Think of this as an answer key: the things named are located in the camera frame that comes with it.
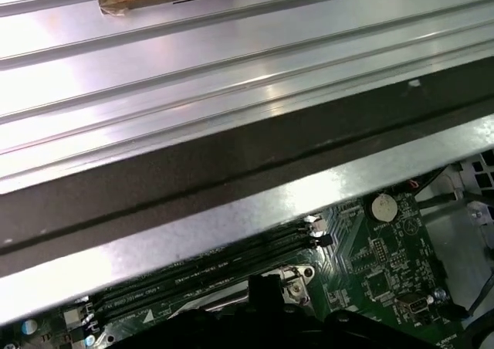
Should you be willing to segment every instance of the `small component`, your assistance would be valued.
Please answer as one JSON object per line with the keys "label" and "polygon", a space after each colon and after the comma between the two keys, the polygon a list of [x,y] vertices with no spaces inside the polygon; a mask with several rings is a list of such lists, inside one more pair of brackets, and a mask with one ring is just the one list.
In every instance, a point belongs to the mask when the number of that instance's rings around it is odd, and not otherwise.
{"label": "small component", "polygon": [[51,334],[44,334],[41,336],[41,342],[43,342],[43,343],[50,341],[50,340],[52,340]]}
{"label": "small component", "polygon": [[368,276],[366,284],[369,289],[370,298],[373,301],[379,300],[381,297],[389,293],[389,284],[387,283],[387,277],[384,271]]}
{"label": "small component", "polygon": [[310,225],[313,232],[325,232],[327,231],[327,221],[325,219],[318,219]]}
{"label": "small component", "polygon": [[411,314],[428,309],[427,297],[420,293],[406,293],[396,298],[396,303]]}
{"label": "small component", "polygon": [[327,293],[327,299],[332,312],[343,309],[338,291],[334,293]]}
{"label": "small component", "polygon": [[81,325],[81,316],[79,310],[72,309],[63,312],[63,319],[68,330],[73,330]]}
{"label": "small component", "polygon": [[24,335],[32,335],[38,330],[38,322],[35,320],[25,320],[22,322],[21,331]]}
{"label": "small component", "polygon": [[379,263],[385,263],[387,261],[386,250],[382,239],[375,239],[372,241],[372,247],[376,253],[376,258]]}
{"label": "small component", "polygon": [[331,237],[331,235],[322,235],[321,237],[313,237],[312,242],[315,246],[327,247],[333,245],[333,237]]}
{"label": "small component", "polygon": [[407,262],[407,255],[405,252],[400,252],[398,255],[393,256],[390,261],[391,268],[399,268]]}
{"label": "small component", "polygon": [[84,341],[84,329],[82,327],[77,327],[75,330],[71,330],[69,332],[70,334],[70,340],[73,343],[76,343],[77,341]]}
{"label": "small component", "polygon": [[381,193],[370,204],[370,213],[379,222],[389,223],[398,215],[398,204],[390,195]]}

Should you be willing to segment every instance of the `integrated circuit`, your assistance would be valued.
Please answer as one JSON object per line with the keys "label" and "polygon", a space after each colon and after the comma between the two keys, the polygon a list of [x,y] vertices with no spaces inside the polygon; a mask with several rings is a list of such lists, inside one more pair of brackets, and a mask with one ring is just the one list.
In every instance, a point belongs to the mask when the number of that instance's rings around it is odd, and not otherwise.
{"label": "integrated circuit", "polygon": [[367,285],[369,296],[373,301],[379,300],[390,292],[386,273],[383,270],[367,276],[365,284]]}

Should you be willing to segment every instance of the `green circuit board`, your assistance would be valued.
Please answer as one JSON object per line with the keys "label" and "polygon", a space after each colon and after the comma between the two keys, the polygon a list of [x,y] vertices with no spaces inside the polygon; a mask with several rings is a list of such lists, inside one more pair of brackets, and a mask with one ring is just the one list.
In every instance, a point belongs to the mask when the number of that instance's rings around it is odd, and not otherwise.
{"label": "green circuit board", "polygon": [[462,325],[428,309],[428,324],[418,323],[395,303],[403,292],[447,290],[415,199],[395,197],[398,216],[390,223],[370,219],[359,199],[321,213],[334,244],[299,253],[288,263],[308,262],[316,276],[308,286],[316,316],[348,309],[444,348],[459,349]]}
{"label": "green circuit board", "polygon": [[[404,293],[432,291],[438,287],[447,290],[447,287],[444,270],[435,257],[413,195],[400,194],[394,196],[394,199],[398,204],[398,215],[389,223],[377,222],[368,216],[363,199],[327,208],[315,214],[315,222],[304,223],[313,235],[331,234],[331,246],[302,248],[302,251],[295,248],[295,251],[290,251],[293,245],[302,245],[303,237],[306,237],[295,232],[302,222],[300,219],[266,234],[244,240],[238,245],[212,250],[193,260],[180,262],[156,273],[109,288],[97,296],[88,296],[86,300],[74,303],[70,307],[60,307],[35,317],[38,329],[34,334],[25,334],[25,323],[12,325],[9,327],[8,339],[19,344],[22,349],[104,349],[110,347],[113,342],[168,319],[201,296],[208,296],[235,283],[246,281],[249,274],[265,273],[281,266],[307,265],[312,266],[315,271],[306,286],[311,311],[321,320],[335,310],[352,310],[444,349],[461,349],[457,337],[462,332],[462,325],[440,317],[434,304],[422,313],[421,317],[426,318],[424,322],[397,303],[397,298]],[[253,250],[257,250],[258,246],[262,246],[263,252],[268,250],[269,254],[275,257],[265,259],[256,256]],[[257,266],[257,270],[242,269],[240,266],[233,269],[220,260],[221,258],[213,264],[207,264],[207,267],[201,267],[205,261],[221,255],[236,256],[237,260],[242,260],[242,257],[248,258],[246,260],[250,264],[255,260],[253,264]],[[226,270],[226,267],[235,272],[222,275],[222,269]],[[174,272],[177,268],[189,268],[191,271],[185,275],[182,273],[181,277],[177,278],[177,273]],[[173,297],[161,300],[154,297],[170,289],[169,280],[175,279],[174,286],[183,287],[187,281],[202,275],[211,276],[212,273],[221,278],[208,285],[183,290],[183,293]],[[148,287],[140,287],[152,279],[165,280],[166,283],[148,283]],[[105,296],[106,300],[100,305],[88,305],[87,302],[96,301],[102,296]],[[139,307],[139,302],[150,297],[153,297],[149,300],[150,304]],[[126,312],[134,304],[136,309]],[[83,333],[82,328],[77,327],[78,319],[82,320],[84,317],[84,307],[88,306],[95,311],[102,310],[101,306],[106,307],[115,316],[108,322],[102,323],[100,320],[99,326],[93,327],[98,332],[92,335],[91,341],[87,340],[87,332]]]}

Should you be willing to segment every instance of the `black cable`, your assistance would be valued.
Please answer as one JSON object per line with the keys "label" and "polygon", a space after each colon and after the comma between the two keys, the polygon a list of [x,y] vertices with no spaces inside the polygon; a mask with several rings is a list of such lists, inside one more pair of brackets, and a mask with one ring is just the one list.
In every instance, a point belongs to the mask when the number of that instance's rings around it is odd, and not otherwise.
{"label": "black cable", "polygon": [[446,168],[447,166],[444,166],[443,168],[435,169],[427,174],[414,178],[413,180],[418,183],[418,188],[413,191],[413,194],[418,195],[420,192],[422,192],[428,185],[435,181]]}
{"label": "black cable", "polygon": [[473,316],[474,312],[477,310],[477,308],[480,306],[482,301],[484,301],[491,292],[492,288],[494,287],[494,273],[491,274],[491,276],[487,279],[487,282],[484,284],[483,288],[480,290],[480,294],[477,296],[475,301],[473,302],[472,306],[469,309],[469,315]]}
{"label": "black cable", "polygon": [[433,208],[435,206],[446,205],[450,202],[456,201],[456,196],[454,193],[447,193],[444,195],[438,195],[433,198],[429,198],[424,201],[417,202],[419,209]]}

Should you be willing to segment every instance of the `screw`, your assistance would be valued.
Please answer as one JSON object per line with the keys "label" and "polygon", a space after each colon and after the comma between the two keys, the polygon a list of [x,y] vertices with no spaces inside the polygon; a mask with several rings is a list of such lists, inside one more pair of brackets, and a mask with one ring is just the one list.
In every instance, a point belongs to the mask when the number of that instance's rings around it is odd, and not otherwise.
{"label": "screw", "polygon": [[350,321],[350,318],[347,316],[346,313],[339,313],[337,319],[343,324]]}
{"label": "screw", "polygon": [[306,270],[303,271],[303,275],[307,278],[312,277],[314,274],[314,271],[311,268],[307,268]]}
{"label": "screw", "polygon": [[293,285],[292,286],[292,291],[294,293],[299,293],[301,291],[300,286],[299,285]]}

